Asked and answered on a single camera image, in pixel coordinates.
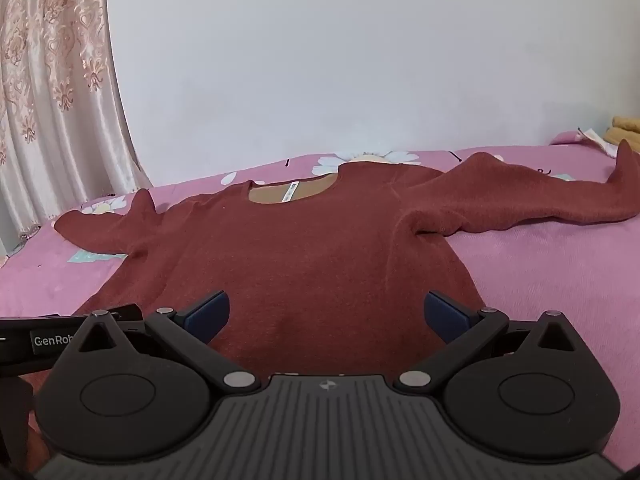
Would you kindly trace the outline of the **cream floral satin curtain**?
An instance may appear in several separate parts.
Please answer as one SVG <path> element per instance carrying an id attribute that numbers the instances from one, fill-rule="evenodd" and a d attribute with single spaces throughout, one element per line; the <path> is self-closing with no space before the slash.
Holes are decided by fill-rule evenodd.
<path id="1" fill-rule="evenodd" d="M 1 0 L 1 203 L 18 240 L 149 184 L 120 100 L 106 0 Z"/>

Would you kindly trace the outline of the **yellow folded cloth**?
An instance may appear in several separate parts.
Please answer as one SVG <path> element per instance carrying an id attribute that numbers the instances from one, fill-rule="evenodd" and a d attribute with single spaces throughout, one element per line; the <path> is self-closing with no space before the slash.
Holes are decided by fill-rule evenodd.
<path id="1" fill-rule="evenodd" d="M 614 145 L 626 141 L 636 152 L 640 152 L 640 119 L 633 117 L 614 116 L 612 126 L 606 130 L 604 140 Z"/>

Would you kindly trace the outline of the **pink floral bed sheet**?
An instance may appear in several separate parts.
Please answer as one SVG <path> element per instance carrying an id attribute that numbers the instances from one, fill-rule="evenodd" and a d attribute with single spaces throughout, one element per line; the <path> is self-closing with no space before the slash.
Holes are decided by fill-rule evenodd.
<path id="1" fill-rule="evenodd" d="M 336 171 L 344 162 L 378 159 L 413 162 L 448 171 L 474 153 L 533 168 L 564 180 L 604 181 L 614 160 L 577 133 L 546 146 L 488 146 L 387 154 L 311 154 L 254 168 L 152 189 L 159 205 L 227 185 L 306 179 Z M 624 469 L 639 463 L 639 217 L 624 223 L 568 226 L 541 223 L 504 232 L 457 233 L 448 242 L 470 271 L 486 304 L 510 318 L 538 318 L 561 310 L 596 355 L 620 396 L 620 419 L 606 455 Z M 1 316 L 68 315 L 111 277 L 122 257 L 85 256 L 44 226 L 17 255 L 1 258 Z"/>

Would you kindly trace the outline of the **dark red knit sweater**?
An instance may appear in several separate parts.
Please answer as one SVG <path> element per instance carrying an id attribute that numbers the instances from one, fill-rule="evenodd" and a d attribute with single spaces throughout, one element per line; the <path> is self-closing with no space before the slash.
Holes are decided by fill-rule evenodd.
<path id="1" fill-rule="evenodd" d="M 183 309 L 221 291 L 230 318 L 212 346 L 260 378 L 395 377 L 442 346 L 424 322 L 428 292 L 487 306 L 453 237 L 639 213 L 639 157 L 628 146 L 600 182 L 476 152 L 446 171 L 348 162 L 318 183 L 287 203 L 258 202 L 246 181 L 167 208 L 141 190 L 126 212 L 62 214 L 53 227 L 67 243 L 122 257 L 78 312 Z"/>

